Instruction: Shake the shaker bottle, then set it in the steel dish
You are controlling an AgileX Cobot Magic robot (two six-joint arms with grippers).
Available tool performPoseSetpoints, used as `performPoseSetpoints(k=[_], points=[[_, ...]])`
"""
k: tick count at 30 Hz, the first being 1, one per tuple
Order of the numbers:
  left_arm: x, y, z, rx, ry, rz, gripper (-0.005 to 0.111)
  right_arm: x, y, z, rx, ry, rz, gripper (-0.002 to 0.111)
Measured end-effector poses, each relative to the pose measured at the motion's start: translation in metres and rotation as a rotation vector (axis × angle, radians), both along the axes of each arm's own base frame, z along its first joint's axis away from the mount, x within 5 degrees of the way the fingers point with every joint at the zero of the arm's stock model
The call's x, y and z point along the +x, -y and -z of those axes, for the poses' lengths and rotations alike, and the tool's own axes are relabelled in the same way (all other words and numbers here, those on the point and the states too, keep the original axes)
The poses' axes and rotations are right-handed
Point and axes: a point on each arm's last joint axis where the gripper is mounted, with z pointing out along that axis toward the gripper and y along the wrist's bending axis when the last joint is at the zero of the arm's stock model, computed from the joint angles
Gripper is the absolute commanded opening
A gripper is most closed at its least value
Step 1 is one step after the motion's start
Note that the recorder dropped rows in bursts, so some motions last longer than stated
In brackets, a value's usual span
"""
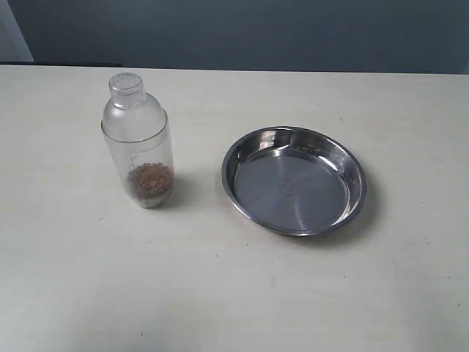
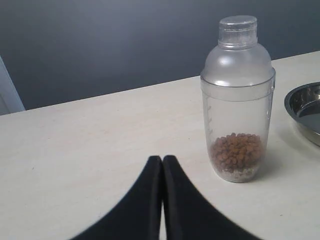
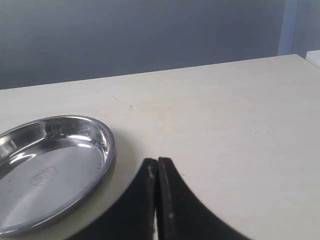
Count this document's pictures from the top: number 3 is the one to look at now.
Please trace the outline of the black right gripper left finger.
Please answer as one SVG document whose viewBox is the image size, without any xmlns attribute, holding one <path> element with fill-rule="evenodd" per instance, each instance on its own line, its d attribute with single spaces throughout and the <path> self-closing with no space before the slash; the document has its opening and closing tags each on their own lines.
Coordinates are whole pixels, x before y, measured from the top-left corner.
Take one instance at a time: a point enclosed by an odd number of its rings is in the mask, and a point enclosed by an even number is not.
<svg viewBox="0 0 320 240">
<path fill-rule="evenodd" d="M 158 162 L 143 160 L 134 179 L 101 216 L 70 240 L 152 240 Z"/>
</svg>

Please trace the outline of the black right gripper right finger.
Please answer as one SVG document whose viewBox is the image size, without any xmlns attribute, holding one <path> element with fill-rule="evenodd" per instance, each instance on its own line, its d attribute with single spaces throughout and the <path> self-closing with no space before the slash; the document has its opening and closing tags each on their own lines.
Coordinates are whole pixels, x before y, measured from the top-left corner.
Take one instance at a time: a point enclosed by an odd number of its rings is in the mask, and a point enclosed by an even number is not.
<svg viewBox="0 0 320 240">
<path fill-rule="evenodd" d="M 160 240 L 245 240 L 189 189 L 173 161 L 157 162 L 157 228 Z"/>
</svg>

